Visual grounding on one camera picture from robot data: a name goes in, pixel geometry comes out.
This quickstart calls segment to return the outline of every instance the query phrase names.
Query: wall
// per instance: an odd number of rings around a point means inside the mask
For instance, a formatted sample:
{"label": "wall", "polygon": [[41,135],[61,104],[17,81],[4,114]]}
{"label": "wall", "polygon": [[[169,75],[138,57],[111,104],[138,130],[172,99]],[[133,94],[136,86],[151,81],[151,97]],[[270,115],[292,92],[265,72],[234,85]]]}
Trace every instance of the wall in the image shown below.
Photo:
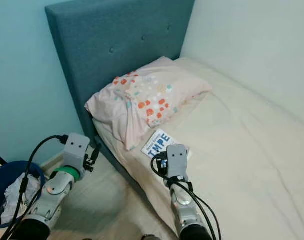
{"label": "wall", "polygon": [[[7,162],[28,160],[48,136],[83,133],[44,10],[57,2],[0,0],[0,156]],[[62,149],[53,140],[35,160]]]}
{"label": "wall", "polygon": [[181,56],[304,120],[304,0],[196,0]]}

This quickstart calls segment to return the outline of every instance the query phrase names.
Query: pink pillowcase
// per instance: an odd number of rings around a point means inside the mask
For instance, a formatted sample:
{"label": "pink pillowcase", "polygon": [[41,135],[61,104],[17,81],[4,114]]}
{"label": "pink pillowcase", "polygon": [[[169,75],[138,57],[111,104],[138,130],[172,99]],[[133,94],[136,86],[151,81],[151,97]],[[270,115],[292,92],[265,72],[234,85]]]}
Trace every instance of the pink pillowcase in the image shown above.
{"label": "pink pillowcase", "polygon": [[91,115],[134,149],[150,128],[159,126],[193,96],[211,90],[203,79],[166,57],[116,77],[85,104]]}

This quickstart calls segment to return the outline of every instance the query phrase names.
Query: trash bin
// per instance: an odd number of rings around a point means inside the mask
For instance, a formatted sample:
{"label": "trash bin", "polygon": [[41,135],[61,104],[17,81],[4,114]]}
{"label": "trash bin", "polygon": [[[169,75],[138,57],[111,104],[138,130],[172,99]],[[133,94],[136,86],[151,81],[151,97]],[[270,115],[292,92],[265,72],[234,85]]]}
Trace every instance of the trash bin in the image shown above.
{"label": "trash bin", "polygon": [[[26,171],[28,162],[27,161],[13,161],[9,162],[0,167],[0,208],[5,201],[4,193],[8,186],[13,184],[17,178]],[[45,184],[44,174],[36,164],[32,163],[30,165],[29,174],[33,175],[35,178],[39,178],[40,186],[43,187]],[[1,215],[0,215],[0,229],[6,228],[10,223],[1,224]]]}

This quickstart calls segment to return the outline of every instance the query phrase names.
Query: mattress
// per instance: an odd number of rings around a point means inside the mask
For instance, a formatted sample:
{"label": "mattress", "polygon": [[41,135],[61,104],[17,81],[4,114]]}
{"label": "mattress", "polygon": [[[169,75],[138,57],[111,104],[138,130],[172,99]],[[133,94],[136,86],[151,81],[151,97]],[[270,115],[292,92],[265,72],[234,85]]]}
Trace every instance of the mattress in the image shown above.
{"label": "mattress", "polygon": [[[223,238],[304,240],[304,124],[206,65],[176,62],[213,91],[185,104],[160,128],[190,147],[187,174],[194,192],[214,209]],[[169,190],[141,152],[155,129],[126,151],[99,122],[94,125],[176,232]]]}

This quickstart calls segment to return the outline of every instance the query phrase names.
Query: upholstered headboard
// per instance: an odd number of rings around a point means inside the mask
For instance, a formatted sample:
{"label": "upholstered headboard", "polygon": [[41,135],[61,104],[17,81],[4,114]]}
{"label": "upholstered headboard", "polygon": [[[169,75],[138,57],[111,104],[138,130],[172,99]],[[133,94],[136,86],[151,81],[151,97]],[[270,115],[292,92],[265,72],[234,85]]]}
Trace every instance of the upholstered headboard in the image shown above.
{"label": "upholstered headboard", "polygon": [[84,108],[96,92],[161,56],[179,57],[194,0],[75,0],[45,8],[85,135]]}

